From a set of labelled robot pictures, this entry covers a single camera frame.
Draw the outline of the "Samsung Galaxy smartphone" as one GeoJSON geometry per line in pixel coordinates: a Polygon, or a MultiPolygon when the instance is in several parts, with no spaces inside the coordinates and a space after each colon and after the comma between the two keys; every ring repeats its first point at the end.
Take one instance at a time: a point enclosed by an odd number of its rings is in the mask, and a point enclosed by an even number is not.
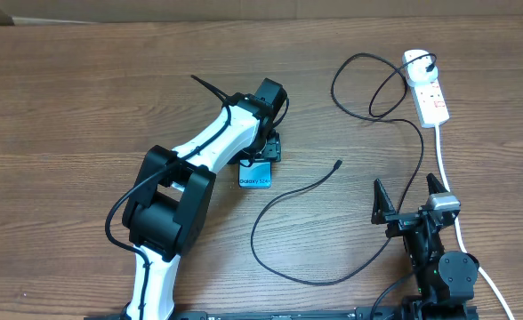
{"type": "Polygon", "coordinates": [[[271,186],[271,162],[240,162],[238,185],[241,188],[269,188],[271,186]]]}

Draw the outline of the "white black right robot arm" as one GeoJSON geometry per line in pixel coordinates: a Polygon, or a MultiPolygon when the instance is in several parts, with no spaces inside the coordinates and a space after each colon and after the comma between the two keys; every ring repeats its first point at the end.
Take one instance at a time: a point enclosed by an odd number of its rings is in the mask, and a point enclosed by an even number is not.
{"type": "Polygon", "coordinates": [[[477,310],[467,306],[474,298],[479,261],[461,251],[446,251],[439,232],[454,225],[461,210],[457,197],[430,173],[426,177],[429,197],[415,212],[399,213],[380,180],[374,181],[371,222],[387,227],[389,239],[401,237],[411,271],[389,286],[377,298],[370,317],[378,317],[384,297],[414,277],[418,294],[406,296],[386,319],[477,319],[477,310]]]}

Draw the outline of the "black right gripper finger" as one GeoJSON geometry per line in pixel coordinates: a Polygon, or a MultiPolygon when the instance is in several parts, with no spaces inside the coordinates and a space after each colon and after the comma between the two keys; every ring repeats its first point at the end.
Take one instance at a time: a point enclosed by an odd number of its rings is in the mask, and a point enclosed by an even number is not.
{"type": "Polygon", "coordinates": [[[379,179],[374,181],[374,203],[371,222],[375,225],[385,224],[397,212],[379,179]]]}
{"type": "Polygon", "coordinates": [[[426,180],[430,195],[447,192],[447,188],[438,180],[438,178],[433,173],[429,173],[426,176],[426,180]]]}

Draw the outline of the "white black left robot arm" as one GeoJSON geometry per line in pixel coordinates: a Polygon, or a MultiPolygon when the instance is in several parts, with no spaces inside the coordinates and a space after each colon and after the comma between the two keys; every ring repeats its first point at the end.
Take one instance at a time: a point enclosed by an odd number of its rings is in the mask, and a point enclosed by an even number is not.
{"type": "Polygon", "coordinates": [[[221,100],[221,113],[192,140],[145,155],[133,188],[121,205],[136,256],[133,297],[122,319],[168,319],[181,257],[205,224],[218,172],[238,167],[239,184],[267,188],[271,166],[281,159],[277,126],[288,108],[282,84],[264,79],[255,93],[228,95],[206,86],[221,100]]]}

